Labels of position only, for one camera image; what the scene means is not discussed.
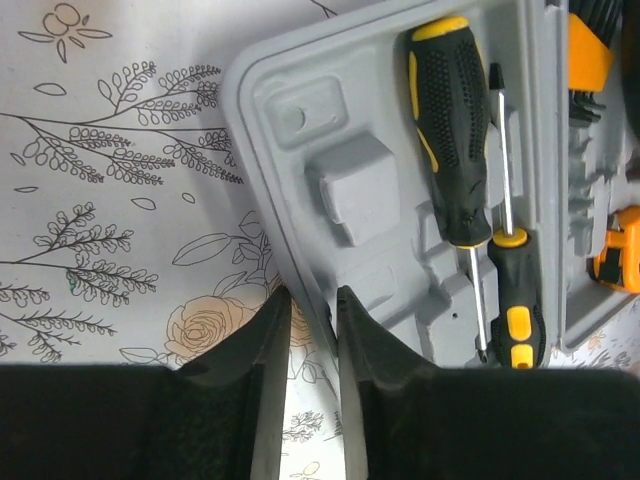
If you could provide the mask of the black hex key set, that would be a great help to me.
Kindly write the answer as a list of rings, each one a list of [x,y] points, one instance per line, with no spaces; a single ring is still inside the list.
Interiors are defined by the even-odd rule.
[[[586,128],[605,110],[601,92],[614,62],[611,48],[623,1],[570,1],[568,15],[569,121]]]

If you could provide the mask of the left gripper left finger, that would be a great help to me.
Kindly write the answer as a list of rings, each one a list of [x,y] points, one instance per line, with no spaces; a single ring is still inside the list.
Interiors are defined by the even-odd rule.
[[[291,296],[179,369],[1,368],[5,479],[275,479]]]

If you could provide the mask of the orange tape measure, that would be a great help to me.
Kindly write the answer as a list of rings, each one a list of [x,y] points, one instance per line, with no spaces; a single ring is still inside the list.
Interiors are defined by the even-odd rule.
[[[590,276],[611,289],[639,293],[638,205],[630,205],[610,216],[604,247],[590,260]]]

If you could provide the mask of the black electrical tape roll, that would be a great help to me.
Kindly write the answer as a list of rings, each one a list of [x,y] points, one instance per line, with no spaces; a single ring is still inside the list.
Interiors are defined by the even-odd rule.
[[[620,55],[626,116],[631,131],[639,139],[639,0],[624,2]]]

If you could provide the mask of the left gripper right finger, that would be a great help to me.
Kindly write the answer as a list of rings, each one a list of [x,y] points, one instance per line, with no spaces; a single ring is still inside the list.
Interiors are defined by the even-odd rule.
[[[445,369],[337,292],[350,479],[635,479],[639,381],[610,369]]]

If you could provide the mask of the black yellow screwdriver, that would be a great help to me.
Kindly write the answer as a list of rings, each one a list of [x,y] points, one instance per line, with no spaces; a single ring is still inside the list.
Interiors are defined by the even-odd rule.
[[[516,225],[512,201],[511,147],[506,114],[506,88],[501,65],[489,70],[492,122],[499,131],[503,202],[501,226],[488,245],[497,270],[499,316],[491,323],[492,345],[500,365],[513,369],[538,367],[546,348],[546,326],[534,276],[534,244],[529,232]]]
[[[478,325],[477,351],[488,359],[479,249],[492,235],[485,214],[489,101],[475,37],[463,16],[411,30],[405,41],[412,117],[429,174],[443,240],[468,253]]]

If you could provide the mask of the grey plastic tool case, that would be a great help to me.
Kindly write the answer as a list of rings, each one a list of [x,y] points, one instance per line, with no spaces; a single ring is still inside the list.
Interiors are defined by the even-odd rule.
[[[506,132],[485,142],[487,220],[531,235],[548,364],[635,368],[639,299],[590,278],[616,212],[639,200],[639,143],[624,97],[639,64],[621,49],[618,2],[597,25],[614,61],[601,91],[568,87],[569,1],[395,1],[246,48],[222,107],[317,354],[335,369],[336,291],[443,367],[475,366],[478,341],[466,255],[441,235],[409,106],[403,52],[413,27],[461,15],[484,65],[506,82]]]

